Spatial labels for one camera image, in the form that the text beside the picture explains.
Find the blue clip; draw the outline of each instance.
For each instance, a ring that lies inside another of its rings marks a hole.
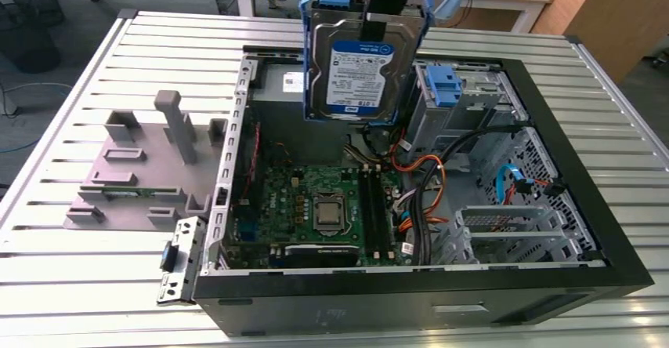
[[[462,95],[462,80],[450,66],[428,66],[428,82],[438,107],[454,107]]]
[[[505,178],[504,176],[506,174],[506,170],[509,172],[512,172],[512,176],[516,181],[525,179],[525,176],[522,175],[521,170],[513,164],[505,164],[500,167],[500,170],[497,170],[497,178],[494,181],[496,192],[497,192],[497,201],[500,204],[504,203],[504,178]]]

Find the side panel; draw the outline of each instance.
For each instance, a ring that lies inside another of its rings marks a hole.
[[[589,302],[594,290],[414,292],[199,299],[229,336],[327,334],[534,324]]]

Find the hard drive label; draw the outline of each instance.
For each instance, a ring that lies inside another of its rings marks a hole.
[[[337,41],[332,46],[328,105],[347,113],[378,107],[385,78],[381,68],[392,61],[394,47],[381,42]]]

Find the red wire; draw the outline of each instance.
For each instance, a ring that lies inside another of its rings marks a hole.
[[[244,192],[241,193],[240,199],[247,199],[247,193],[251,188],[251,178],[255,173],[255,166],[259,160],[260,152],[260,122],[255,124],[255,148],[253,148],[253,158],[251,159],[249,174],[247,174],[247,184],[244,186]]]

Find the metal bracket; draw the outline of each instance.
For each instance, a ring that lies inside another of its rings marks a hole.
[[[172,242],[163,253],[163,281],[157,294],[157,305],[192,305],[197,267],[207,231],[207,223],[199,217],[180,219]]]

